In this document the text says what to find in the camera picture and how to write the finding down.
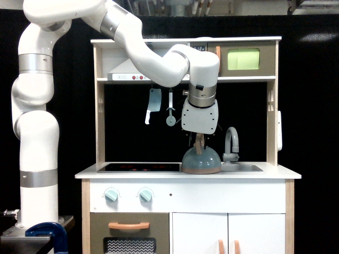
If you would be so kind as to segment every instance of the stovetop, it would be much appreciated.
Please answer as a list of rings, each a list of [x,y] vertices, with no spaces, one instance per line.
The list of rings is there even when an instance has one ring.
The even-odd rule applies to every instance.
[[[180,172],[178,163],[110,163],[97,171],[98,173],[125,172]]]

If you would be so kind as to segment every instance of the knob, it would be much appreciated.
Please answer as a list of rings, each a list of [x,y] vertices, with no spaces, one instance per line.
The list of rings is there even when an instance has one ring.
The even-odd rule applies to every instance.
[[[143,202],[149,202],[152,199],[152,190],[143,188],[139,191],[139,198]]]
[[[111,202],[114,202],[117,200],[118,196],[119,196],[119,193],[116,189],[114,188],[108,188],[106,191],[105,191],[105,197],[108,201],[111,201]]]

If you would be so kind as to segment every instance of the cabinet handle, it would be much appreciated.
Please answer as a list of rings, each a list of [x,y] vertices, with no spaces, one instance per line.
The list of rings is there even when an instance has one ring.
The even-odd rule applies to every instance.
[[[141,222],[139,224],[119,224],[116,222],[111,222],[108,224],[108,227],[110,229],[149,229],[149,223],[148,222]]]
[[[219,240],[219,253],[225,254],[225,252],[224,252],[224,242],[222,240]]]
[[[221,51],[220,51],[220,46],[216,46],[216,50],[217,50],[217,56],[219,57],[219,73],[220,73],[220,67],[221,67]]]
[[[235,254],[240,254],[239,241],[235,240],[234,245],[235,245]]]

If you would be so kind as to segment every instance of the cleaver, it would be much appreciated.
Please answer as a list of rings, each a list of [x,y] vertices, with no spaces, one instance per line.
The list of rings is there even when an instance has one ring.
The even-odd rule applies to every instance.
[[[151,88],[151,90],[149,90],[149,102],[145,119],[146,124],[149,124],[150,113],[159,111],[160,106],[161,106],[161,89]]]

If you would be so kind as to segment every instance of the green screen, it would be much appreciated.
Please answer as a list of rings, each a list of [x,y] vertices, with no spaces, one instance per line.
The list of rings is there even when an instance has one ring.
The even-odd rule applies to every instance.
[[[229,70],[258,70],[259,49],[230,49],[227,62]]]

